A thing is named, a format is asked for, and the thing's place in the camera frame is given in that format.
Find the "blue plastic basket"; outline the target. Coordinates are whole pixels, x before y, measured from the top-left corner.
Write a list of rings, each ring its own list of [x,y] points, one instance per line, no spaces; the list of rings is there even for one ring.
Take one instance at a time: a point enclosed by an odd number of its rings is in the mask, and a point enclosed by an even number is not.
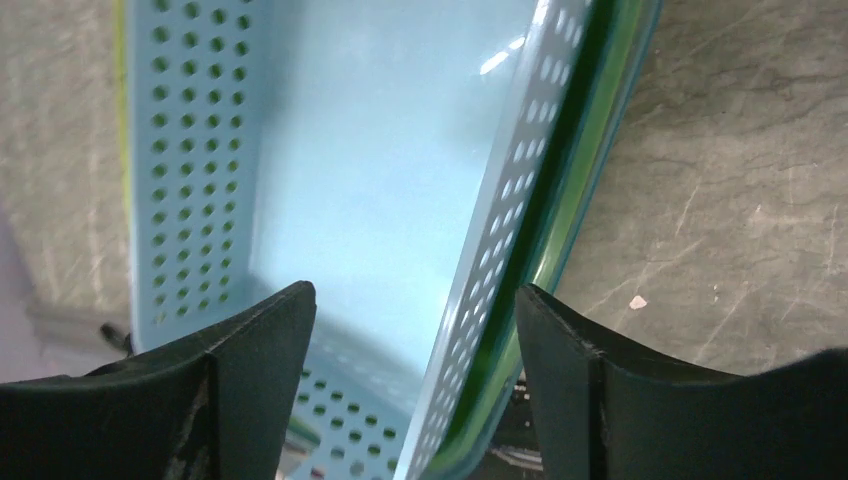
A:
[[[591,1],[127,1],[132,338],[298,281],[283,479],[416,479],[540,179]]]

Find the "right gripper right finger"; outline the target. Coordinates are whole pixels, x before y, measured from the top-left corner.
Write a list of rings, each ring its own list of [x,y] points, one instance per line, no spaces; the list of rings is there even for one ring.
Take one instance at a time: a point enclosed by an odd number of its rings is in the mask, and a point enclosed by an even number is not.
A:
[[[756,375],[694,365],[534,285],[515,319],[550,479],[843,479],[847,351]]]

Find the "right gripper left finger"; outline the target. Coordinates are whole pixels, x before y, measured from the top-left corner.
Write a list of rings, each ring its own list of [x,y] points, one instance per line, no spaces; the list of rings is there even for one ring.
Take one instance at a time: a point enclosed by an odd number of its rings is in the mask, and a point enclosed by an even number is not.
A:
[[[86,375],[1,387],[5,479],[272,479],[316,316],[298,281]]]

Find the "green plastic tray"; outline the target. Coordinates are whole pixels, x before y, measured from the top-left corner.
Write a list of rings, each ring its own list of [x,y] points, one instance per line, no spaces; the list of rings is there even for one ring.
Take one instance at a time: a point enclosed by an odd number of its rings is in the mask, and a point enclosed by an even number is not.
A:
[[[125,35],[125,1],[112,2],[113,33],[114,33],[114,79],[116,85],[115,105],[117,118],[117,146],[121,163],[122,202],[126,222],[130,223],[132,214],[132,189],[130,179],[130,147],[128,141],[128,107],[126,83],[126,35]]]

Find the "clear teal plastic tub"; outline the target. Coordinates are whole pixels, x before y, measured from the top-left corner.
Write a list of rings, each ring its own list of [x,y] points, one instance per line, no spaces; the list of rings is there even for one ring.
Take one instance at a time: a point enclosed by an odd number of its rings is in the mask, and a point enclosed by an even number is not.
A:
[[[496,137],[483,237],[437,336],[397,479],[460,479],[482,458],[521,368],[513,296],[553,291],[571,253],[662,5],[542,1]]]

